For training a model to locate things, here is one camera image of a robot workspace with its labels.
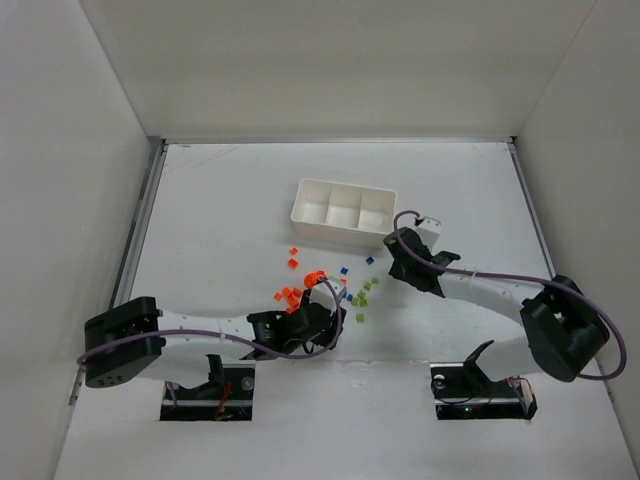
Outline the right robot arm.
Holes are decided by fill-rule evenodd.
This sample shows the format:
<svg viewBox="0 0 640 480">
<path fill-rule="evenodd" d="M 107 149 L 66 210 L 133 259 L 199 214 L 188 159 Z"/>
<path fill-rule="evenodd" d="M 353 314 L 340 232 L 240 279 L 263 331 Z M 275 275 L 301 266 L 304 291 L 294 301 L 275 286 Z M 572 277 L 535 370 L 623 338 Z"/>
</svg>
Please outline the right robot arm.
<svg viewBox="0 0 640 480">
<path fill-rule="evenodd" d="M 460 256 L 446 251 L 433 255 L 407 227 L 387 235 L 383 243 L 393 258 L 389 275 L 394 279 L 423 293 L 476 305 L 522 327 L 521 337 L 487 340 L 464 360 L 467 369 L 491 381 L 542 372 L 571 382 L 610 338 L 599 316 L 566 292 L 578 290 L 566 277 L 557 276 L 560 285 L 555 287 L 441 272 Z"/>
</svg>

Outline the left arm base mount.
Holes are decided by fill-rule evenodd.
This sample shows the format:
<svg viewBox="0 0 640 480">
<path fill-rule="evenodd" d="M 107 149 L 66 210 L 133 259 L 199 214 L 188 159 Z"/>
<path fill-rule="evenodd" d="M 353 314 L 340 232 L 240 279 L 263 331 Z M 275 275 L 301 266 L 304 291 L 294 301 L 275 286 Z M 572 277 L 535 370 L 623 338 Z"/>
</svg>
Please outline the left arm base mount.
<svg viewBox="0 0 640 480">
<path fill-rule="evenodd" d="M 164 422 L 248 422 L 253 418 L 255 365 L 224 363 L 208 355 L 208 374 L 193 388 L 165 386 L 160 409 Z"/>
</svg>

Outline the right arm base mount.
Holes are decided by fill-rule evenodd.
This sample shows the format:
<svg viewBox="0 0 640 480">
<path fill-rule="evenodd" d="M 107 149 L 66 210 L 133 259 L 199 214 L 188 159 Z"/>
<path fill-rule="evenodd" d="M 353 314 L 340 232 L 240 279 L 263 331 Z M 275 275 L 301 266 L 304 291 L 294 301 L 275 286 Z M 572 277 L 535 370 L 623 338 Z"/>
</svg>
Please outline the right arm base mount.
<svg viewBox="0 0 640 480">
<path fill-rule="evenodd" d="M 515 376 L 492 381 L 477 365 L 492 343 L 484 342 L 462 362 L 430 364 L 438 420 L 533 419 L 538 402 L 528 379 Z"/>
</svg>

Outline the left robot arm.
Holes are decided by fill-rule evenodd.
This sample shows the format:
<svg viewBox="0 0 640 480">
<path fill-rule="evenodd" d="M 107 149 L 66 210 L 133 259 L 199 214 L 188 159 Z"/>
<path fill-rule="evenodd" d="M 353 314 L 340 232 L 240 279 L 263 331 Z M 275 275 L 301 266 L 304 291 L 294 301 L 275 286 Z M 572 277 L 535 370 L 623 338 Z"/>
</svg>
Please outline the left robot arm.
<svg viewBox="0 0 640 480">
<path fill-rule="evenodd" d="M 139 297 L 85 323 L 78 362 L 93 389 L 136 377 L 193 389 L 220 381 L 224 364 L 322 355 L 336 346 L 345 315 L 332 301 L 304 298 L 292 312 L 198 317 L 162 311 L 155 298 Z"/>
</svg>

